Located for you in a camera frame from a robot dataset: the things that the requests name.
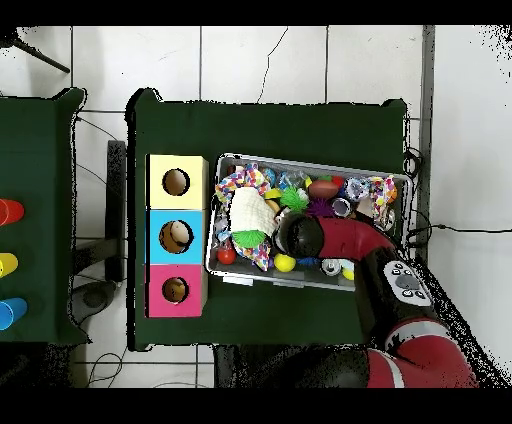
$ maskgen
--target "yellow box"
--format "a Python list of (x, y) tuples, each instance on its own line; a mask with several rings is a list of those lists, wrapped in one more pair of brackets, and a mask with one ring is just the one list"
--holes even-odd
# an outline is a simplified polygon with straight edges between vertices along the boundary
[(151, 209), (209, 208), (208, 162), (201, 156), (149, 155), (149, 179)]

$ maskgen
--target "pink toy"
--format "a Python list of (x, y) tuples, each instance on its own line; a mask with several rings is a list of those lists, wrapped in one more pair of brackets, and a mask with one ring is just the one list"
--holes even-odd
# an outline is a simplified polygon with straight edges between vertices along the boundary
[[(201, 316), (208, 284), (203, 265), (150, 265), (146, 284), (149, 318)], [(168, 300), (171, 293), (176, 298)]]

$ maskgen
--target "red ball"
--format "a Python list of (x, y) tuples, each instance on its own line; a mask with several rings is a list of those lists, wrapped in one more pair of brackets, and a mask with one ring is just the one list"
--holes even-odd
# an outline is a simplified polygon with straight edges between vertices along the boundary
[(343, 177), (334, 176), (332, 177), (331, 181), (338, 186), (338, 188), (341, 188), (341, 186), (344, 183)]
[(236, 253), (235, 249), (219, 249), (217, 250), (217, 259), (224, 265), (231, 265), (235, 262)]

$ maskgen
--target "green toy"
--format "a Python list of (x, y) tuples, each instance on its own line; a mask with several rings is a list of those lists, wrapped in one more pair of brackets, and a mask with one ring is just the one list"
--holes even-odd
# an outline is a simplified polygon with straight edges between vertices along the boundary
[(265, 233), (258, 230), (237, 231), (232, 235), (236, 244), (247, 249), (257, 247), (265, 240)]
[(283, 191), (283, 195), (281, 196), (281, 206), (288, 206), (294, 212), (301, 212), (308, 207), (309, 199), (307, 195), (304, 193), (302, 196), (299, 191), (293, 187), (286, 187)]

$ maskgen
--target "dark green tablecloth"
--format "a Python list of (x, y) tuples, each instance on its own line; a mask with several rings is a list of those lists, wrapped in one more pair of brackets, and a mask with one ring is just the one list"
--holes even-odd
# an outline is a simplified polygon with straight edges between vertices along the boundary
[(82, 343), (68, 318), (73, 212), (71, 126), (84, 92), (54, 99), (0, 98), (0, 197), (20, 201), (21, 221), (0, 227), (0, 252), (18, 269), (0, 279), (0, 299), (22, 297), (26, 315), (2, 341)]
[(210, 164), (225, 152), (402, 173), (402, 100), (378, 105), (227, 105), (161, 102), (139, 90), (127, 108), (129, 148), (135, 153), (135, 342), (149, 343), (359, 343), (352, 292), (253, 287), (210, 276), (200, 318), (145, 318), (144, 157), (200, 155)]

